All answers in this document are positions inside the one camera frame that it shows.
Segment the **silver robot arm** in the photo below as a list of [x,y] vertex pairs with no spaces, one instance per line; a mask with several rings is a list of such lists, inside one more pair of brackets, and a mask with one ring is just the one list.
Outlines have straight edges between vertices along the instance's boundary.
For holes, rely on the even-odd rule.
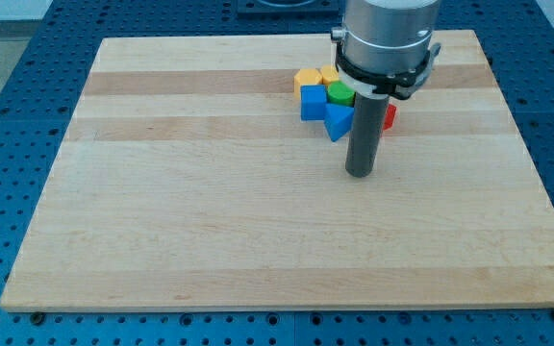
[[440,0],[350,0],[331,31],[340,80],[370,99],[407,100],[430,77]]

